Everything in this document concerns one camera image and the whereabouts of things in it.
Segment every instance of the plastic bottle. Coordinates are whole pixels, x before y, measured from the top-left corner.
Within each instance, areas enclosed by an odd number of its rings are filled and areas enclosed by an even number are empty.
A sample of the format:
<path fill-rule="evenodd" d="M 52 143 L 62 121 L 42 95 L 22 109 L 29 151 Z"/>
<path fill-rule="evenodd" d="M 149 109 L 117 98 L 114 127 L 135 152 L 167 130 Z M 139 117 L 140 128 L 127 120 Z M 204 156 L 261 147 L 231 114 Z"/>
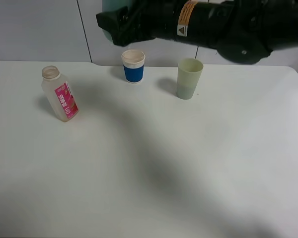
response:
<path fill-rule="evenodd" d="M 42 69 L 42 76 L 42 89 L 56 116 L 63 122 L 69 121 L 78 113 L 78 107 L 70 90 L 68 78 L 55 66 Z"/>

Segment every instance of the white table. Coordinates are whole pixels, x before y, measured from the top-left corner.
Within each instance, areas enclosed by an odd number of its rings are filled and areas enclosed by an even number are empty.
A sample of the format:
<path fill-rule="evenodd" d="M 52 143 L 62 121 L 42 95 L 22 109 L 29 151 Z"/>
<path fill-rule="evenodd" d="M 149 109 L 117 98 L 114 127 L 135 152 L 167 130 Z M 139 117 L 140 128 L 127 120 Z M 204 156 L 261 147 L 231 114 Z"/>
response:
<path fill-rule="evenodd" d="M 79 114 L 55 118 L 41 69 L 67 75 Z M 298 74 L 0 61 L 0 236 L 298 238 Z"/>

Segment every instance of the plastic cup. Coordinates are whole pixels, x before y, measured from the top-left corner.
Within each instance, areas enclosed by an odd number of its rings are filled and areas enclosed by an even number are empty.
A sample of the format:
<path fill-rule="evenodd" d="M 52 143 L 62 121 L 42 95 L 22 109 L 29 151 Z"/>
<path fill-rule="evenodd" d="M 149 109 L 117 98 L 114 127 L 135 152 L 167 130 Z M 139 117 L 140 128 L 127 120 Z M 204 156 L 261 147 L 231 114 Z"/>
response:
<path fill-rule="evenodd" d="M 139 50 L 127 50 L 122 53 L 126 80 L 130 83 L 139 83 L 144 76 L 146 55 Z"/>
<path fill-rule="evenodd" d="M 188 100 L 193 97 L 203 67 L 203 64 L 197 59 L 183 59 L 180 61 L 178 64 L 178 98 Z"/>

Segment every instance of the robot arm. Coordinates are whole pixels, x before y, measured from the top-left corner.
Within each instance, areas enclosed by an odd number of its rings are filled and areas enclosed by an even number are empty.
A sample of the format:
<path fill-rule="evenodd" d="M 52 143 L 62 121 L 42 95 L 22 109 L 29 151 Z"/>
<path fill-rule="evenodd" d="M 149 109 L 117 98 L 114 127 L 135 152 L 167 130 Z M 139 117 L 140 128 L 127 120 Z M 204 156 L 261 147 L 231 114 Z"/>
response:
<path fill-rule="evenodd" d="M 298 46 L 298 0 L 136 0 L 96 18 L 117 46 L 162 38 L 216 49 L 235 63 Z"/>

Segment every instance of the blue paper cup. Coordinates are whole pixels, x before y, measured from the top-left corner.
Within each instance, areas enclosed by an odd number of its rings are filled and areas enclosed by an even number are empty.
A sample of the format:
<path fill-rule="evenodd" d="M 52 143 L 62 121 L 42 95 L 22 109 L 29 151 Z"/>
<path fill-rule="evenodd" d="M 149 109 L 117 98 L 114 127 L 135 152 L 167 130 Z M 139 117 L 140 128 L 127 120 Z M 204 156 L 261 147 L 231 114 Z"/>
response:
<path fill-rule="evenodd" d="M 146 55 L 139 50 L 127 50 L 121 55 L 126 80 L 130 83 L 139 83 L 144 76 Z"/>

